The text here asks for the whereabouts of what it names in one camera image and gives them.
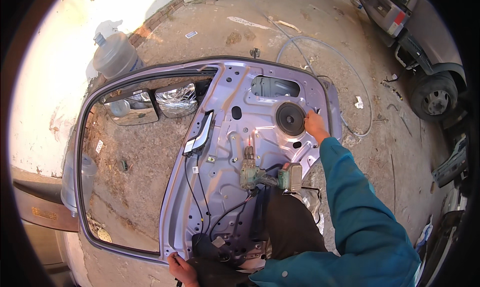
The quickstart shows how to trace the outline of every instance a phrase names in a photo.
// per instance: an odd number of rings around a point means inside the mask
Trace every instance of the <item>wheel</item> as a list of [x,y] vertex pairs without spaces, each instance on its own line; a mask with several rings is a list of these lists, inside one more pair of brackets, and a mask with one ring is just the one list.
[[417,71],[411,83],[410,105],[420,119],[442,121],[453,111],[459,92],[448,71],[432,75]]

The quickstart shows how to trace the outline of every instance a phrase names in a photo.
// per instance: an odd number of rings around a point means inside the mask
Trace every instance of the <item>wheel rim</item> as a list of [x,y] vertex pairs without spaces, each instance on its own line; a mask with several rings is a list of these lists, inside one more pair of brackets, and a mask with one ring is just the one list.
[[425,113],[435,116],[443,114],[449,105],[450,96],[445,91],[433,91],[422,101],[422,109]]

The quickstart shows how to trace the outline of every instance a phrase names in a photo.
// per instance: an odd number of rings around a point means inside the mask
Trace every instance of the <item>leg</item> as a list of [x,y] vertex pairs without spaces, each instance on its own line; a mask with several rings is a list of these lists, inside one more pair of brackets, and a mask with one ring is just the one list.
[[327,251],[312,213],[298,199],[272,190],[266,226],[272,259],[282,260],[305,251]]
[[256,286],[249,280],[249,273],[235,271],[222,262],[207,258],[191,258],[187,262],[197,271],[201,287]]

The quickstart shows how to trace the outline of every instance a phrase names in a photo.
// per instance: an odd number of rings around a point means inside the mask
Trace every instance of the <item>concrete ground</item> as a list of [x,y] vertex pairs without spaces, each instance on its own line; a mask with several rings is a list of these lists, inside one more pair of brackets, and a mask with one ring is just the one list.
[[[393,73],[399,74],[401,69],[393,51],[381,43],[365,12],[353,6],[350,0],[253,1],[274,20],[283,20],[301,30],[298,33],[285,27],[289,34],[309,36],[330,44],[355,67],[368,89],[375,122],[371,133],[361,139],[343,127],[343,145],[351,150],[377,196],[394,212],[412,243],[415,243],[429,215],[434,215],[434,223],[439,219],[447,193],[452,188],[450,185],[442,189],[432,188],[431,176],[431,171],[448,157],[449,151],[438,125],[420,121],[411,111],[407,78],[391,83],[403,95],[402,101],[380,85],[382,79],[391,78]],[[227,17],[241,18],[268,29],[245,26]],[[192,31],[198,34],[186,38],[185,35]],[[285,35],[269,23],[249,0],[202,0],[176,10],[137,51],[147,65],[217,55],[250,56],[249,50],[254,47],[261,50],[261,59],[275,61],[286,40]],[[326,46],[311,41],[298,43],[313,59],[311,64],[318,74],[333,80],[339,91],[340,108],[349,125],[358,132],[364,132],[369,126],[370,106],[353,70]],[[305,66],[305,61],[292,44],[287,47],[280,62],[295,67]],[[363,99],[363,109],[354,106],[356,96]],[[390,104],[394,104],[404,115],[411,135],[399,113],[393,108],[387,109]],[[191,117],[131,127],[122,131],[123,137],[113,137],[120,131],[116,131],[117,128],[113,128],[104,115],[96,117],[99,127],[104,132],[108,131],[107,135],[114,140],[103,140],[106,147],[97,155],[93,148],[100,137],[95,136],[93,130],[88,152],[97,162],[99,174],[115,173],[115,177],[108,180],[100,175],[96,180],[90,201],[92,216],[106,225],[114,242],[133,247],[141,244],[140,247],[150,250],[158,248],[158,219],[163,193]],[[126,145],[136,151],[123,152]],[[121,155],[128,155],[131,176],[116,172],[115,159]],[[325,176],[320,164],[304,179],[304,185],[322,188],[325,246],[336,252],[335,229],[330,219]],[[101,251],[92,247],[82,234],[78,237],[76,234],[69,235],[67,240],[72,248],[76,248],[72,250],[70,259],[83,286],[176,284],[165,267]]]

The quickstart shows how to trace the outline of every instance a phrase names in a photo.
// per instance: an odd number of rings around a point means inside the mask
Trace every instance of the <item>gray hose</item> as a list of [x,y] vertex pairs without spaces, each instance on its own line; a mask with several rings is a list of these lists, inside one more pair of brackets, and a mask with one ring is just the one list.
[[[342,118],[342,121],[343,121],[343,124],[345,124],[345,126],[348,128],[348,130],[358,136],[358,137],[364,137],[366,135],[368,135],[370,133],[370,131],[372,130],[372,126],[373,126],[373,121],[374,121],[374,108],[372,107],[372,103],[370,101],[370,95],[368,93],[368,90],[367,90],[367,87],[365,86],[365,84],[363,83],[362,79],[360,78],[360,75],[357,73],[357,70],[355,70],[355,68],[350,64],[350,62],[347,60],[347,58],[345,58],[345,56],[343,56],[338,50],[336,50],[335,48],[333,48],[332,46],[328,45],[327,43],[323,42],[323,41],[320,41],[320,40],[317,40],[315,38],[310,38],[310,37],[304,37],[304,36],[298,36],[298,37],[291,37],[289,34],[287,34],[287,32],[285,32],[278,24],[276,24],[275,22],[273,22],[271,19],[268,18],[268,16],[262,11],[262,9],[260,7],[258,7],[256,5],[256,3],[253,1],[253,0],[250,0],[250,2],[253,4],[253,6],[260,12],[260,14],[262,14],[269,22],[272,22],[274,26],[276,26],[281,32],[283,32],[285,34],[285,36],[287,36],[288,38],[290,38],[282,47],[282,49],[280,50],[280,52],[278,53],[278,56],[276,58],[276,62],[278,63],[279,60],[280,60],[280,56],[282,55],[282,52],[283,50],[285,49],[285,47],[287,46],[288,43],[293,43],[298,51],[301,53],[301,55],[303,56],[303,59],[305,60],[305,62],[307,63],[308,67],[310,68],[311,72],[313,73],[313,75],[315,75],[315,77],[318,77],[318,75],[316,74],[314,68],[312,67],[312,65],[310,64],[310,61],[309,59],[307,58],[307,56],[303,53],[303,51],[300,49],[300,47],[297,45],[297,43],[294,42],[294,40],[296,39],[309,39],[309,40],[313,40],[313,41],[316,41],[316,42],[320,42],[321,44],[324,44],[328,47],[330,47],[331,49],[333,49],[337,54],[339,54],[342,58],[344,58],[345,62],[347,62],[347,64],[353,69],[353,71],[355,72],[355,74],[357,75],[358,79],[360,80],[360,82],[362,83],[363,85],[363,88],[365,89],[365,92],[367,93],[367,98],[368,98],[368,104],[370,105],[370,125],[369,125],[369,128],[367,130],[367,132],[365,134],[358,134],[356,132],[354,132],[348,125],[347,123],[345,122],[345,120],[343,119],[343,116],[340,114],[340,117]],[[327,103],[327,109],[330,111],[330,102],[328,100],[328,94],[327,94],[327,90],[325,89],[325,87],[323,86],[323,84],[321,84],[321,86],[323,87],[323,90],[325,91],[325,96],[326,96],[326,103]],[[331,130],[331,119],[328,119],[328,123],[329,123],[329,130]]]

